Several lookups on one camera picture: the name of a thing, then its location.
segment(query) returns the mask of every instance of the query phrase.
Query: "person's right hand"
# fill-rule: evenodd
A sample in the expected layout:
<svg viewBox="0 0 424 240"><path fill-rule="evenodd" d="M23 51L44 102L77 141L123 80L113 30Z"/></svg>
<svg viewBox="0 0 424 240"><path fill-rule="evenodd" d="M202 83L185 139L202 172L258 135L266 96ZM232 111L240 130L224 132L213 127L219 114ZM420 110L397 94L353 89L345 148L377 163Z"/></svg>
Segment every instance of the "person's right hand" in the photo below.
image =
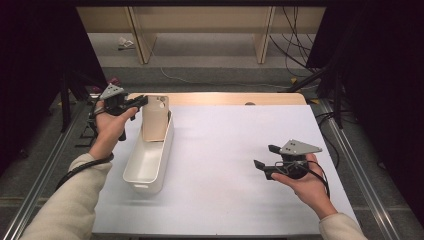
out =
<svg viewBox="0 0 424 240"><path fill-rule="evenodd" d="M317 163L315 154L306 154L306 159ZM315 164L309 163L309 169L322 176L321 168ZM320 219L337 213L325 191L324 184L314 175L308 173L303 178L291 179L280 173L273 173L271 177L294 190L299 199L311 207Z"/></svg>
<svg viewBox="0 0 424 240"><path fill-rule="evenodd" d="M103 106L103 101L97 102L97 107ZM125 123L137 113L137 110L136 107L133 107L119 116L112 116L106 112L96 116L99 135L89 151L94 159L103 159L112 153L113 148L118 143L118 138L124 132Z"/></svg>

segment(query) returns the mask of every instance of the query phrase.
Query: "metal rail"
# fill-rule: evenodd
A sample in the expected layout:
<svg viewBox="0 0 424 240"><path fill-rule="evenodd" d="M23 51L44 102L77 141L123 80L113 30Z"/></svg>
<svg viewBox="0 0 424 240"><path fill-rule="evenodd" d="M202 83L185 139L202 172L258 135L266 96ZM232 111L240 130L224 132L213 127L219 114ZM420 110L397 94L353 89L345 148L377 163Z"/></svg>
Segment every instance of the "metal rail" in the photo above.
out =
<svg viewBox="0 0 424 240"><path fill-rule="evenodd" d="M322 100L321 108L325 113L332 112L332 108L327 100ZM342 149L350 169L352 170L353 175L362 191L362 194L367 201L372 214L377 221L378 226L380 227L381 233L384 236L384 239L401 239L397 230L393 225L393 221L384 207L382 201L380 200L377 192L372 186L370 180L368 179L367 174L364 171L364 168L361 165L361 162L356 157L355 151L349 143L343 129L339 129L337 124L333 119L329 120L330 127L336 136L337 142Z"/></svg>
<svg viewBox="0 0 424 240"><path fill-rule="evenodd" d="M78 102L75 109L75 116L72 119L69 127L65 132L61 133L59 138L56 141L55 146L53 147L46 163L40 171L37 179L31 187L28 195L25 197L21 207L16 213L15 217L11 221L9 229L4 236L4 240L13 240L19 239L23 233L28 220L31 217L32 212L34 211L35 205L37 204L38 198L41 195L44 187L46 186L53 170L56 167L59 157L61 156L64 146L69 139L69 135L72 133L73 127L78 120L81 112L84 110L85 102Z"/></svg>

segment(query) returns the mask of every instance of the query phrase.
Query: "black cable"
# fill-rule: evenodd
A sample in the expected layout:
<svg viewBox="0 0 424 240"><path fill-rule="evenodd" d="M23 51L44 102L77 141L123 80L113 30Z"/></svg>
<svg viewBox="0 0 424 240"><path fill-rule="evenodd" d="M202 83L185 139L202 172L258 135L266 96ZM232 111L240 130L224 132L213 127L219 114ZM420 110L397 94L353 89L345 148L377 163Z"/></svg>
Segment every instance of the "black cable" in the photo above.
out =
<svg viewBox="0 0 424 240"><path fill-rule="evenodd" d="M306 162L308 162L308 163L315 163L319 168L321 168L322 174L323 174L323 176L324 176L325 179L323 177L321 177L320 175L318 175L318 173L312 171L311 169L305 168L302 165L298 165L303 170L305 170L308 173L310 173L310 174L314 175L315 177L317 177L324 184L324 187L325 187L325 189L327 191L327 196L328 196L328 198L330 198L330 186L328 185L327 175L325 174L324 169L322 169L321 165L319 165L317 162L314 162L314 161L306 161Z"/></svg>
<svg viewBox="0 0 424 240"><path fill-rule="evenodd" d="M292 30L292 36L290 38L290 42L291 42L291 39L293 38L293 35L294 35L296 37L296 41L297 41L298 45L300 45L300 46L303 47L301 41L299 40L299 37L297 36L297 14L299 12L299 8L298 7L293 7L293 9L294 9L293 10L294 25L292 25L292 23L291 23L288 15L287 15L287 13L286 13L286 9L283 7L284 15L285 15L285 17L287 19L287 22L289 23L290 29ZM302 56L303 61L306 62L305 57L303 56L300 47L299 47L299 53Z"/></svg>
<svg viewBox="0 0 424 240"><path fill-rule="evenodd" d="M334 146L334 144L328 139L328 137L324 134L324 132L322 131L322 124L326 121L331 119L332 117L334 117L334 112L329 112L329 113L324 113L324 114L320 114L315 116L315 118L321 117L321 116L325 116L323 119L321 119L321 121L318 123L318 128L321 131L322 136L324 137L324 139L328 142L328 144L330 144L330 146L333 148L334 152L336 153L336 162L334 164L334 167L337 169L339 167L339 163L340 163L340 154L337 151L336 146Z"/></svg>
<svg viewBox="0 0 424 240"><path fill-rule="evenodd" d="M82 170L87 169L87 168L92 167L92 166L99 165L99 164L108 163L108 162L112 161L112 159L113 159L113 153L110 154L110 156L107 157L107 158L87 162L87 163L84 163L84 164L72 169L65 176L63 176L62 179L60 179L59 183L56 186L55 191L57 191L66 181L68 181L70 178L72 178L77 173L81 172Z"/></svg>
<svg viewBox="0 0 424 240"><path fill-rule="evenodd" d="M309 41L311 41L311 43L313 44L314 41L312 41L311 37L309 37L309 34L306 34L306 36L308 37Z"/></svg>
<svg viewBox="0 0 424 240"><path fill-rule="evenodd" d="M281 34L281 36L287 41L287 42L290 42L290 40L289 39L287 39L286 38L286 36L284 36L284 34ZM305 49L305 50L308 50L308 51L311 51L311 49L310 48L307 48L307 47L304 47L304 46L301 46L301 45L297 45L296 43L293 43L293 42L291 42L291 44L293 45L293 46L296 46L296 47L301 47L301 48L303 48L303 49Z"/></svg>
<svg viewBox="0 0 424 240"><path fill-rule="evenodd" d="M278 50L280 50L286 57L290 58L292 61L296 62L297 64L299 64L300 66L304 67L306 70L314 73L314 71L312 71L311 69L307 68L306 65L302 64L301 62L297 61L294 57L290 56L290 54L288 54L286 51L284 51L280 46L278 46L278 44L274 41L274 39L272 38L272 36L269 36L269 38L271 39L271 41L274 43L274 45L278 48Z"/></svg>

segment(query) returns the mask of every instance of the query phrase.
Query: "white container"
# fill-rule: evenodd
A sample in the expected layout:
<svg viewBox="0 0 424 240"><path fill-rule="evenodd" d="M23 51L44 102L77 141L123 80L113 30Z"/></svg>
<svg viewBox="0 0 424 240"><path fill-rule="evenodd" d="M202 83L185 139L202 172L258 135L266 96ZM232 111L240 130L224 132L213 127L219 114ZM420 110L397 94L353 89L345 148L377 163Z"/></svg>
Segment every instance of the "white container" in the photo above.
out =
<svg viewBox="0 0 424 240"><path fill-rule="evenodd" d="M146 142L140 128L137 142L124 171L124 180L131 184L136 192L158 193L162 189L168 164L169 152L174 137L172 113L169 112L169 123L165 140Z"/></svg>

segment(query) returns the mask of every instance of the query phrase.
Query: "white paper sheet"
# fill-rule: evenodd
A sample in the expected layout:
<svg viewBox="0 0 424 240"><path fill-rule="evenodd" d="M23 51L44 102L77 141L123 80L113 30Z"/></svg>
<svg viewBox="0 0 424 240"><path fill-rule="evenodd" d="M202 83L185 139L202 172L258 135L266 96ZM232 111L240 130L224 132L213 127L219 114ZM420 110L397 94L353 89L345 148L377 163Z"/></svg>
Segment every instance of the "white paper sheet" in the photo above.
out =
<svg viewBox="0 0 424 240"><path fill-rule="evenodd" d="M289 187L267 181L253 159L281 160L268 145L296 139L323 148L335 207L356 219L309 106L172 106L174 140L163 189L134 192L122 174L141 116L128 122L96 208L94 233L160 236L319 234L318 218Z"/></svg>

